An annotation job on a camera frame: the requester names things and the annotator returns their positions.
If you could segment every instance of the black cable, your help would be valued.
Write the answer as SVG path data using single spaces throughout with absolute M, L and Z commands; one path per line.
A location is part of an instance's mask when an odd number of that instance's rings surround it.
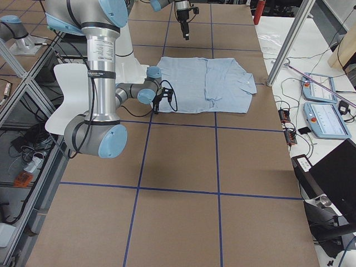
M 152 109 L 151 109 L 148 113 L 146 113 L 144 115 L 135 115 L 135 114 L 131 113 L 131 111 L 128 110 L 127 107 L 125 107 L 125 106 L 121 106 L 121 107 L 124 108 L 131 116 L 137 117 L 137 118 L 146 117 L 147 115 L 151 114 L 151 112 L 152 112 Z
M 350 116 L 351 116 L 352 118 L 349 118 L 349 119 L 347 119 L 347 120 L 344 120 L 344 122 L 346 122 L 346 123 L 352 123 L 352 122 L 355 121 L 356 115 L 352 115 L 350 111 L 349 111 L 349 114 L 350 114 Z
M 328 44 L 329 47 L 330 47 L 331 43 L 334 41 L 335 36 L 336 36 L 336 35 L 338 34 L 338 32 L 343 28 L 343 26 L 344 26 L 346 20 L 351 16 L 352 12 L 354 12 L 354 9 L 351 10 L 351 12 L 349 13 L 349 15 L 346 17 L 346 19 L 344 20 L 344 22 L 341 24 L 340 28 L 335 32 L 335 34 L 334 34 L 332 40 L 331 40 L 330 43 Z M 320 61 L 322 60 L 324 54 L 325 54 L 328 50 L 326 50 L 326 51 L 323 53 L 323 55 L 320 57 L 318 63 L 313 67 L 311 73 L 314 71 L 314 69 L 315 69 L 315 68 L 317 67 L 317 65 L 320 63 Z
M 348 91 L 336 91 L 336 93 L 356 93 L 356 92 L 348 92 Z
M 41 5 L 43 12 L 46 14 L 46 10 L 45 7 L 43 6 L 42 0 L 39 0 L 39 4 Z
M 291 97 L 291 96 L 288 96 L 288 95 L 286 95 L 286 94 L 284 93 L 283 83 L 286 82 L 287 80 L 297 80 L 297 81 L 302 82 L 302 83 L 304 83 L 304 81 L 299 80 L 299 79 L 297 79 L 297 78 L 292 78 L 292 77 L 291 77 L 291 78 L 284 79 L 284 80 L 281 82 L 281 84 L 280 84 L 280 87 L 281 87 L 281 89 L 282 89 L 282 95 L 285 96 L 285 97 L 287 97 L 287 98 L 290 98 L 290 99 L 296 101 L 296 102 L 298 103 L 298 106 L 297 106 L 297 107 L 299 107 L 300 98 L 299 98 L 299 100 L 297 100 L 297 99 L 295 99 L 295 98 L 293 98 L 293 97 Z
M 31 114 L 33 114 L 37 120 L 42 121 L 42 122 L 44 121 L 43 118 L 39 117 L 34 111 L 32 111 L 28 106 L 26 106 L 26 104 L 22 100 L 20 100 L 20 103 L 23 105 L 23 107 L 26 110 L 28 110 Z
M 346 246 L 346 248 L 345 248 L 345 250 L 344 250 L 344 253 L 343 253 L 343 255 L 342 255 L 341 259 L 340 259 L 340 262 L 339 262 L 339 266 L 338 266 L 338 267 L 341 267 L 341 264 L 343 263 L 343 260 L 344 260 L 345 254 L 346 254 L 346 251 L 348 250 L 349 246 L 351 246 L 351 243 L 354 242 L 354 241 L 356 241 L 356 236 L 354 236 L 354 237 L 350 240 L 350 242 L 347 244 L 347 246 Z
M 169 81 L 167 81 L 167 80 L 162 80 L 162 81 L 160 82 L 160 85 L 162 85 L 162 83 L 164 83 L 164 82 L 167 82 L 167 83 L 169 84 L 169 86 L 171 87 L 172 91 L 173 91 L 174 100 L 175 100 L 175 102 L 176 102 L 176 108 L 174 109 L 174 108 L 172 107 L 171 102 L 168 102 L 168 103 L 169 103 L 171 109 L 172 109 L 174 112 L 177 112 L 177 111 L 178 111 L 178 103 L 177 103 L 176 92 L 174 91 L 173 86 L 171 85 L 171 83 L 170 83 Z
M 7 131 L 3 131 L 1 134 L 0 134 L 0 137 L 3 136 Z
M 56 97 L 56 98 L 54 98 L 54 99 L 51 99 L 51 102 L 53 102 L 53 101 L 55 101 L 55 100 L 58 100 L 58 99 L 60 99 L 60 98 L 64 98 L 63 96 L 58 96 L 58 97 Z
M 47 38 L 47 37 L 42 37 L 42 36 L 33 35 L 33 34 L 31 34 L 31 36 L 37 37 L 37 38 L 46 39 L 46 40 L 49 40 L 49 41 L 54 42 L 55 46 L 58 46 L 58 47 L 62 50 L 63 54 L 66 55 L 66 57 L 69 57 L 69 56 L 67 55 L 66 51 L 64 51 L 64 49 L 62 48 L 62 46 L 60 46 L 60 44 L 58 43 L 58 41 L 55 41 L 55 40 L 50 39 L 50 38 Z
M 278 100 L 278 101 L 275 101 L 276 103 L 280 103 L 280 106 L 279 108 L 282 109 L 282 110 L 285 110 L 286 108 L 281 108 L 282 107 L 282 103 L 286 103 L 288 105 L 288 110 L 290 110 L 290 104 L 284 100 Z
M 53 93 L 56 93 L 57 95 L 63 96 L 62 93 L 59 93 L 59 92 L 53 90 L 52 88 L 50 88 L 50 86 L 46 86 L 46 85 L 39 85 L 39 86 L 43 86 L 43 87 L 47 88 L 48 90 L 52 91 Z
M 9 82 L 8 80 L 5 80 L 5 79 L 2 79 L 0 78 L 1 81 L 5 81 L 5 82 L 8 82 L 8 83 L 12 83 L 12 82 Z

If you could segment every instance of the floor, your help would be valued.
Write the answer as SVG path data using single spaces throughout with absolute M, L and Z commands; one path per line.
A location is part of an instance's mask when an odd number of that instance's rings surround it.
M 0 16 L 18 14 L 29 31 L 53 38 L 38 2 L 0 7 Z M 254 74 L 258 94 L 245 115 L 138 120 L 119 109 L 124 153 L 69 162 L 27 267 L 319 266 L 253 23 L 236 8 L 244 7 L 202 5 L 186 42 L 171 8 L 153 14 L 136 3 L 129 25 L 141 63 L 234 57 Z

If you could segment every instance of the label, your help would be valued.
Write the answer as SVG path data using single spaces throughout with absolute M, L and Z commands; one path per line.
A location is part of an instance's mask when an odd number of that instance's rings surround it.
M 308 172 L 309 169 L 311 168 L 311 165 L 309 164 L 309 162 L 306 160 L 306 158 L 304 157 L 300 157 L 297 159 L 301 168 L 305 171 Z
M 114 43 L 105 40 L 88 40 L 88 60 L 105 61 L 113 63 Z

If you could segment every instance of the red fire extinguisher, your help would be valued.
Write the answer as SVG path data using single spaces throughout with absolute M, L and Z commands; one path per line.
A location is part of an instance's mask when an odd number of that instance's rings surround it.
M 266 3 L 266 0 L 258 1 L 256 12 L 255 12 L 255 17 L 254 17 L 255 25 L 258 25 L 258 23 L 260 22 L 260 18 L 262 16 L 263 9 L 265 8 L 265 3 Z

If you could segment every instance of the overhead robot arm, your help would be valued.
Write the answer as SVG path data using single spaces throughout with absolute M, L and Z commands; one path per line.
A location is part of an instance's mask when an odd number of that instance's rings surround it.
M 124 0 L 46 0 L 47 23 L 61 32 L 87 38 L 89 110 L 74 117 L 64 131 L 72 151 L 104 158 L 118 156 L 127 141 L 116 109 L 128 98 L 150 104 L 162 95 L 161 71 L 147 69 L 142 84 L 115 84 L 115 41 L 127 23 Z
M 193 14 L 199 14 L 199 7 L 195 7 L 189 0 L 151 0 L 151 6 L 154 11 L 159 11 L 162 8 L 168 6 L 174 2 L 176 18 L 180 23 L 180 28 L 183 33 L 183 37 L 189 40 L 189 12 L 193 10 Z

